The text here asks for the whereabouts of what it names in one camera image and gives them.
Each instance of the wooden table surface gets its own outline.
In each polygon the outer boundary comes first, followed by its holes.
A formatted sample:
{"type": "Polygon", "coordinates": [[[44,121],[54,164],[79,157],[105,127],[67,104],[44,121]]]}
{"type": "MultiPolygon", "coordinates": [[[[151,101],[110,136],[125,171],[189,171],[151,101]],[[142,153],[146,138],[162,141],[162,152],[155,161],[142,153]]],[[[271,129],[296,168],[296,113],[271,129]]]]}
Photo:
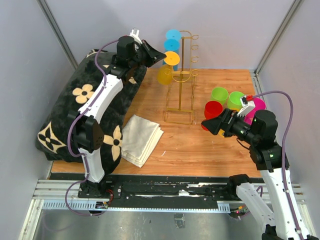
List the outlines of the wooden table surface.
{"type": "MultiPolygon", "coordinates": [[[[246,95],[255,93],[250,72],[238,69],[200,69],[195,85],[195,123],[192,125],[164,122],[168,87],[158,83],[157,72],[157,69],[148,69],[125,116],[124,124],[135,114],[159,123],[164,134],[143,167],[139,168],[121,159],[113,173],[212,177],[247,174],[250,177],[260,177],[249,151],[237,143],[235,136],[231,138],[214,136],[201,128],[201,121],[205,119],[205,104],[210,100],[213,88],[224,87],[229,93],[233,91],[246,95]]],[[[188,84],[185,84],[182,91],[182,105],[186,105],[185,107],[190,104],[188,91],[191,88],[188,84]]],[[[179,83],[174,82],[170,98],[172,105],[178,104],[178,89],[179,83]]],[[[182,118],[175,114],[170,117],[182,118]]],[[[51,171],[84,173],[84,166],[82,163],[55,161],[51,171]]]]}

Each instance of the white wall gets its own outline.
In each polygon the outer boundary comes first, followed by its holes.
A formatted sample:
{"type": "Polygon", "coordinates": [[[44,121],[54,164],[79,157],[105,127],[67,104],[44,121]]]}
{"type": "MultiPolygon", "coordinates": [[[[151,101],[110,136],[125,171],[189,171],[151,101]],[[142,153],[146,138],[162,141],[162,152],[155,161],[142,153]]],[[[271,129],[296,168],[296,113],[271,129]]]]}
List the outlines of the white wall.
{"type": "MultiPolygon", "coordinates": [[[[320,1],[306,0],[260,74],[263,91],[287,92],[294,115],[286,152],[292,178],[301,183],[317,235],[320,236],[320,1]]],[[[266,97],[279,122],[282,139],[289,117],[283,96],[266,97]]]]}
{"type": "Polygon", "coordinates": [[[16,240],[49,162],[35,147],[73,69],[36,0],[0,1],[0,233],[16,240]]]}
{"type": "Polygon", "coordinates": [[[196,67],[255,69],[293,0],[47,2],[78,62],[89,50],[129,34],[133,27],[163,51],[166,31],[175,28],[200,35],[196,67]]]}

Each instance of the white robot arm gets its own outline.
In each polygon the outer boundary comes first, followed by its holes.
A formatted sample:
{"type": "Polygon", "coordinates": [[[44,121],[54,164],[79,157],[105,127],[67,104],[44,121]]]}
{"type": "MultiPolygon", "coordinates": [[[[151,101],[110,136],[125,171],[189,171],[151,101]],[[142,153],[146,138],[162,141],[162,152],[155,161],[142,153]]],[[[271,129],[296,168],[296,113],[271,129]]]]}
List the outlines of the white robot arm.
{"type": "Polygon", "coordinates": [[[243,108],[239,113],[226,108],[220,116],[205,120],[202,125],[214,135],[222,129],[225,138],[237,136],[250,144],[250,157],[266,184],[274,213],[245,174],[229,178],[229,194],[243,200],[261,229],[262,240],[317,240],[301,218],[291,186],[289,162],[275,141],[276,116],[271,111],[258,110],[252,125],[247,124],[244,116],[254,108],[250,100],[252,96],[241,99],[243,108]]]}
{"type": "Polygon", "coordinates": [[[165,57],[165,54],[141,40],[139,30],[134,28],[129,36],[119,38],[117,53],[105,72],[106,80],[102,79],[86,104],[77,112],[68,115],[73,123],[76,122],[72,128],[71,139],[81,154],[88,182],[98,184],[105,175],[100,154],[104,133],[99,126],[104,112],[133,76],[136,68],[149,68],[165,57]]]}

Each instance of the pink cup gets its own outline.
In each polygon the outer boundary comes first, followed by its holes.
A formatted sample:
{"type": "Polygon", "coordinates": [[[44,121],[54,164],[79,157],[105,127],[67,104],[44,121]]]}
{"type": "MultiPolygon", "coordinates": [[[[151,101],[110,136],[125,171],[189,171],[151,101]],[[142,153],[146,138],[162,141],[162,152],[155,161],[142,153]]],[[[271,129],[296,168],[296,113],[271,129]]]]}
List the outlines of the pink cup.
{"type": "Polygon", "coordinates": [[[251,125],[252,124],[252,119],[250,117],[245,116],[244,117],[244,122],[251,125]]]}
{"type": "Polygon", "coordinates": [[[254,98],[253,102],[254,102],[255,108],[246,115],[246,118],[248,119],[252,119],[255,116],[256,111],[266,109],[265,102],[260,98],[254,98]]]}

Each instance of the folded cloth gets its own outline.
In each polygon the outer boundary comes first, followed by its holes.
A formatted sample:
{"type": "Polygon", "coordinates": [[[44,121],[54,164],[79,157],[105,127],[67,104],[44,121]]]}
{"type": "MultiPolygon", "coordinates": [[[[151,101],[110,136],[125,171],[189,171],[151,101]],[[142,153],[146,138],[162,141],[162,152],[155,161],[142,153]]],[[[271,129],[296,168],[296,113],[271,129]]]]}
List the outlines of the folded cloth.
{"type": "Polygon", "coordinates": [[[133,115],[122,130],[122,157],[141,168],[163,133],[158,123],[133,115]]]}

